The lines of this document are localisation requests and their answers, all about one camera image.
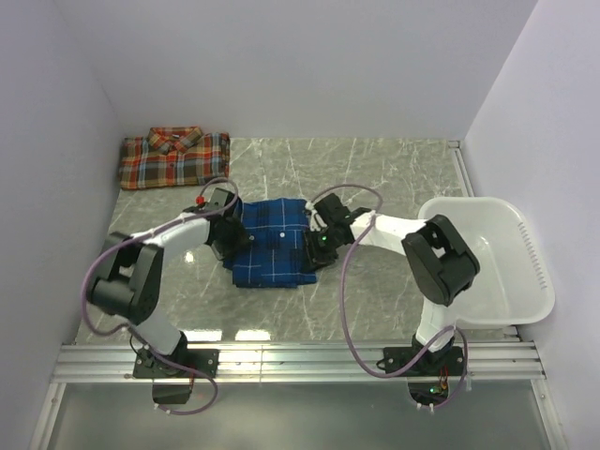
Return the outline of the blue plaid long sleeve shirt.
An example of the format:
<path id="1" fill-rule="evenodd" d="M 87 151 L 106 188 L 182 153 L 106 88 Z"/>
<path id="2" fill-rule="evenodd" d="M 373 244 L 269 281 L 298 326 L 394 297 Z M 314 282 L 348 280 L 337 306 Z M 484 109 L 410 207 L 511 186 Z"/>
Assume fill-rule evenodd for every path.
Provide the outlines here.
<path id="1" fill-rule="evenodd" d="M 317 282 L 316 274 L 303 268 L 305 204 L 289 198 L 243 204 L 241 221 L 249 245 L 223 262 L 234 286 L 295 289 Z"/>

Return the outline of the orange plaid shirt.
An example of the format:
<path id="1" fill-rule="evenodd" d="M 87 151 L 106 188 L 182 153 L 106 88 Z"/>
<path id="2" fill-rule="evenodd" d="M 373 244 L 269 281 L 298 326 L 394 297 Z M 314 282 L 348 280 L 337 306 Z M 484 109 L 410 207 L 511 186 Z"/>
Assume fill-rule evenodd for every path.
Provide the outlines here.
<path id="1" fill-rule="evenodd" d="M 152 127 L 127 137 L 118 175 L 123 190 L 202 186 L 229 175 L 230 135 L 200 127 Z"/>

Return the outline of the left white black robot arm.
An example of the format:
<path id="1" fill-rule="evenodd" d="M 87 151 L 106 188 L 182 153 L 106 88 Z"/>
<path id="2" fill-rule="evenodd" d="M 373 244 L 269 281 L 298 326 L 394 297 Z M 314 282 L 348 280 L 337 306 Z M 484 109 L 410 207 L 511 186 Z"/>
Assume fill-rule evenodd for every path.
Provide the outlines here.
<path id="1" fill-rule="evenodd" d="M 124 319 L 157 368 L 168 377 L 180 376 L 192 357 L 185 333 L 158 308 L 163 266 L 198 246 L 211 248 L 219 261 L 235 256 L 249 243 L 241 212 L 239 196 L 217 187 L 209 200 L 198 199 L 154 229 L 111 233 L 82 284 L 83 303 Z"/>

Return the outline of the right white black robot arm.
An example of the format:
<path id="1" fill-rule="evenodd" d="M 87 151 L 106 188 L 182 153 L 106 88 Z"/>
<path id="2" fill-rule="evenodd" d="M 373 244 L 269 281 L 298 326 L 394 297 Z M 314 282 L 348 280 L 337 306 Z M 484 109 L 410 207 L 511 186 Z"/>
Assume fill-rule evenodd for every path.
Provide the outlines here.
<path id="1" fill-rule="evenodd" d="M 302 269 L 313 272 L 338 259 L 338 249 L 371 246 L 407 259 L 417 288 L 424 295 L 420 323 L 413 335 L 412 360 L 423 374 L 442 368 L 453 345 L 455 298 L 469 290 L 480 263 L 454 224 L 444 215 L 406 219 L 365 207 L 350 210 L 330 193 L 306 202 L 308 229 L 304 233 Z"/>

